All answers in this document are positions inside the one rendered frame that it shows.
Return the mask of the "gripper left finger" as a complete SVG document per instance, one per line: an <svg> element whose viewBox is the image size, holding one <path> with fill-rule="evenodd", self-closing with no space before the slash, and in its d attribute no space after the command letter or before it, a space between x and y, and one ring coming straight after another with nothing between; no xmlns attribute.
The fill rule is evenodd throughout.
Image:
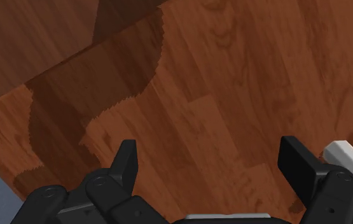
<svg viewBox="0 0 353 224"><path fill-rule="evenodd" d="M133 196L138 172L136 141L122 141L109 168L85 176L68 192L42 186L26 198L11 224L168 224L142 197Z"/></svg>

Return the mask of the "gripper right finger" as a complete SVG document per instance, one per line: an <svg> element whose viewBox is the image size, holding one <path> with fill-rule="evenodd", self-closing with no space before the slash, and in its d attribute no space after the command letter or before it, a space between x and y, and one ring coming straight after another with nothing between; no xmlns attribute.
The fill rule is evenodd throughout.
<svg viewBox="0 0 353 224"><path fill-rule="evenodd" d="M280 139L278 168L306 207L300 224L353 224L353 173L322 163L296 137Z"/></svg>

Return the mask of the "white rectangular object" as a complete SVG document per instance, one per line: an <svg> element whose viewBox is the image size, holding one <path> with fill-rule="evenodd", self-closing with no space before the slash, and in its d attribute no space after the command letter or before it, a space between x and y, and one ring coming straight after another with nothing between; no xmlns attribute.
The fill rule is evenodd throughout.
<svg viewBox="0 0 353 224"><path fill-rule="evenodd" d="M333 165L339 165L353 173L353 146L346 140L333 141L324 148L323 159Z"/></svg>

